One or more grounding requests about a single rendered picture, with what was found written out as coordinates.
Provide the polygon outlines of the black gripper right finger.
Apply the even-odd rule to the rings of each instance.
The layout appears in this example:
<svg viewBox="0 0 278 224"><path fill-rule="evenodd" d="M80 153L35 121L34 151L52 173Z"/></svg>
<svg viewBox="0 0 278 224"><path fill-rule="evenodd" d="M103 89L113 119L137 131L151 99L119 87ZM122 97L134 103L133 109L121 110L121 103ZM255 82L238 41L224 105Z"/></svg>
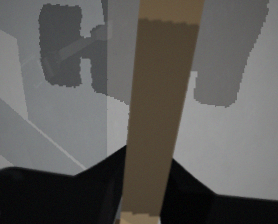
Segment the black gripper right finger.
<svg viewBox="0 0 278 224"><path fill-rule="evenodd" d="M173 158L160 224L278 224L278 200L218 195Z"/></svg>

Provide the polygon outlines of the brown wooden rail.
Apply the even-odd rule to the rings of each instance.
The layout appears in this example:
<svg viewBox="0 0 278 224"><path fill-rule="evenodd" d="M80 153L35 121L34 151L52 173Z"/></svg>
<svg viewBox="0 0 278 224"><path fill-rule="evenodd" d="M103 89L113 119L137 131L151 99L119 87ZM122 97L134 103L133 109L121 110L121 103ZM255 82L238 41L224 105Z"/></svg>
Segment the brown wooden rail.
<svg viewBox="0 0 278 224"><path fill-rule="evenodd" d="M158 224L205 0L140 0L120 224Z"/></svg>

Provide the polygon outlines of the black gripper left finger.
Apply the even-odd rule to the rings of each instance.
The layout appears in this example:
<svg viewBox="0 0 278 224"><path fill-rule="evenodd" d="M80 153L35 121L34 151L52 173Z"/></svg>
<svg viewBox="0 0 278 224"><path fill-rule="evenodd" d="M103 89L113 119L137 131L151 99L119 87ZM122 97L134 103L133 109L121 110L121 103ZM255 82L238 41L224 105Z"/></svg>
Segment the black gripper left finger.
<svg viewBox="0 0 278 224"><path fill-rule="evenodd" d="M126 147L74 176L1 168L0 212L12 209L76 224L114 224L122 197Z"/></svg>

